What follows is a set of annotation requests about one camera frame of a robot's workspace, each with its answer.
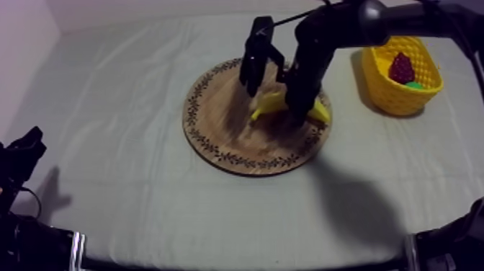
black cable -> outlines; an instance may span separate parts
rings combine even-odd
[[[311,10],[308,10],[308,11],[303,12],[301,14],[298,14],[298,15],[295,15],[295,16],[292,16],[292,17],[289,17],[289,18],[286,18],[286,19],[282,19],[282,20],[280,20],[278,22],[273,23],[272,25],[269,25],[267,27],[264,27],[264,28],[260,29],[259,31],[257,31],[256,35],[260,35],[260,34],[264,33],[264,31],[266,31],[268,29],[275,28],[277,26],[286,24],[286,23],[291,22],[291,21],[294,21],[296,19],[306,17],[309,14],[311,14],[312,12],[314,12],[315,10],[316,9],[311,9]]]
[[[472,48],[470,47],[469,40],[465,36],[464,32],[462,31],[462,28],[455,22],[454,18],[452,18],[447,12],[445,12],[440,6],[439,2],[437,1],[432,1],[432,0],[416,0],[423,5],[431,6],[435,10],[437,10],[439,13],[441,13],[452,25],[454,28],[455,33],[457,34],[457,37],[459,38],[460,42],[463,44],[463,50],[464,54],[469,58],[470,63],[472,65],[472,68],[474,70],[475,76],[478,80],[479,88],[480,88],[480,95],[483,99],[484,102],[484,78],[482,71],[480,70],[479,63],[477,58],[475,57],[474,52],[472,51]]]
[[[21,187],[20,191],[29,192],[30,194],[32,194],[32,196],[34,196],[35,200],[37,201],[37,205],[38,205],[37,215],[35,216],[35,219],[39,219],[40,215],[42,214],[42,203],[40,202],[39,197],[31,189],[26,188],[26,187]]]

floral border pattern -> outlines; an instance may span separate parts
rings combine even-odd
[[[242,63],[242,58],[235,58],[230,61],[221,63],[207,72],[200,82],[195,86],[192,96],[188,98],[189,106],[187,108],[187,117],[184,122],[187,124],[189,130],[187,135],[193,140],[198,142],[203,151],[210,152],[218,161],[225,161],[232,165],[241,165],[248,169],[273,169],[277,167],[289,167],[297,163],[301,157],[306,156],[310,150],[316,145],[323,131],[327,128],[327,125],[322,125],[311,130],[311,134],[304,140],[304,143],[296,153],[290,154],[287,157],[277,157],[272,160],[255,161],[248,159],[237,154],[231,154],[230,152],[223,152],[214,143],[210,142],[210,139],[205,135],[202,135],[200,130],[195,128],[197,124],[197,114],[200,109],[198,99],[202,96],[203,90],[208,88],[210,81],[213,80],[214,75],[220,74],[224,71],[237,67]]]

table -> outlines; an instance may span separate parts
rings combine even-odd
[[[215,64],[243,55],[255,16],[151,20],[61,38],[8,132],[33,125],[47,153],[27,186],[42,221],[88,236],[96,259],[156,267],[302,269],[391,258],[399,238],[443,226],[484,195],[484,110],[470,64],[426,38],[444,90],[396,118],[369,102],[359,49],[323,80],[333,106],[314,162],[277,177],[210,166],[182,132],[185,96]],[[285,18],[274,14],[274,19]],[[273,43],[291,60],[295,24]],[[29,212],[21,197],[16,211]]]

green fruit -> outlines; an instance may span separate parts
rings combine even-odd
[[[409,87],[412,87],[414,89],[424,89],[424,87],[422,85],[420,85],[419,83],[417,82],[408,82],[407,84],[405,84],[406,86],[409,86]]]

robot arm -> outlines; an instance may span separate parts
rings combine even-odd
[[[338,48],[384,45],[391,35],[450,37],[471,60],[484,60],[484,16],[459,4],[409,4],[386,7],[378,0],[346,0],[307,12],[295,30],[298,47],[289,71],[284,58],[271,44],[270,17],[256,18],[246,43],[241,83],[253,97],[260,86],[267,58],[279,67],[277,81],[287,86],[285,102],[299,123],[313,107],[321,80]],[[482,74],[476,74],[484,90]]]

